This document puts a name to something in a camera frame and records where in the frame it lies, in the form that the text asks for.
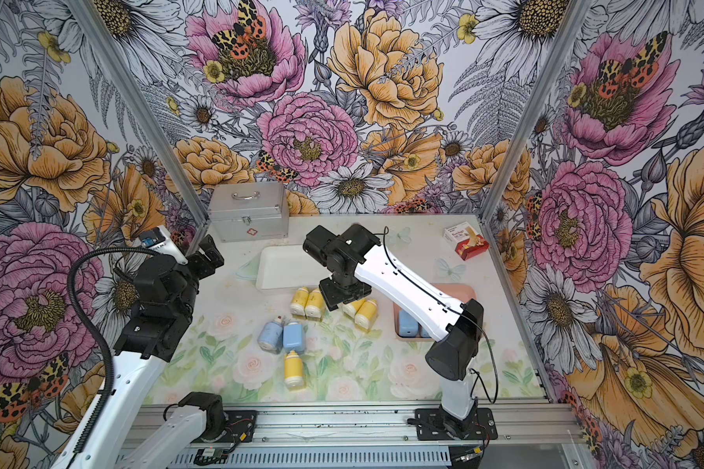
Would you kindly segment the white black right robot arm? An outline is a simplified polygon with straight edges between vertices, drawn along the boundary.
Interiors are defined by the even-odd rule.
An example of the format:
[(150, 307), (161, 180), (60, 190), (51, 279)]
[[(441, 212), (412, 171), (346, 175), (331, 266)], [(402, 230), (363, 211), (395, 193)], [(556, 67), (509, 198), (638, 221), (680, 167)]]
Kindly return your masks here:
[(329, 310), (384, 294), (423, 326), (433, 340), (426, 363), (440, 378), (443, 430), (465, 440), (477, 424), (469, 370), (484, 336), (484, 308), (474, 299), (459, 301), (425, 281), (389, 251), (384, 234), (359, 224), (342, 234), (323, 226), (310, 231), (303, 251), (329, 271), (319, 287)]

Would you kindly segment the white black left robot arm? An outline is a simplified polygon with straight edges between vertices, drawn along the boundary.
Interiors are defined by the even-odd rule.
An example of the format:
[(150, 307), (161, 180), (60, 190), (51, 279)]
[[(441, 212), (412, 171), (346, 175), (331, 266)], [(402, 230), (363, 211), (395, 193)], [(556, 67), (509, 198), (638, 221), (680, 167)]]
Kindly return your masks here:
[(199, 284), (222, 267), (224, 258), (212, 236), (185, 256), (164, 229), (145, 232), (138, 246), (121, 253), (146, 259), (133, 279), (138, 293), (129, 323), (110, 345), (80, 304), (80, 270), (88, 262), (115, 253), (112, 247), (90, 251), (70, 267), (66, 287), (70, 304), (100, 348), (105, 378), (56, 468), (164, 468), (197, 440), (216, 441), (228, 424), (220, 396), (191, 392), (172, 408), (164, 424), (133, 453), (120, 450), (158, 377), (172, 361), (190, 328)]

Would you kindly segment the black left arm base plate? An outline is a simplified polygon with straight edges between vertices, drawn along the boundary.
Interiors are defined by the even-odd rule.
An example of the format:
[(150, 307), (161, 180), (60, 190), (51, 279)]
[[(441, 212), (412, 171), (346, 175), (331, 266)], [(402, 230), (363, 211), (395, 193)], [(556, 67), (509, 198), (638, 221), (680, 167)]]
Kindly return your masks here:
[(234, 445), (253, 441), (258, 413), (256, 410), (225, 410), (225, 423), (214, 438), (199, 437), (193, 444)]

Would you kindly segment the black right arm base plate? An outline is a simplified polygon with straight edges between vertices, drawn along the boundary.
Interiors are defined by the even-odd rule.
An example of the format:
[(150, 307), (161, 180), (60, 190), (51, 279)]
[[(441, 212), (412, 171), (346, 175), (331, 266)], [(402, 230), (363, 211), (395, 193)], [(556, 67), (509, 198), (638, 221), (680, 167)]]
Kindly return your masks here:
[(419, 441), (481, 441), (498, 439), (496, 419), (489, 408), (473, 408), (465, 419), (457, 419), (443, 408), (417, 408), (407, 419)]

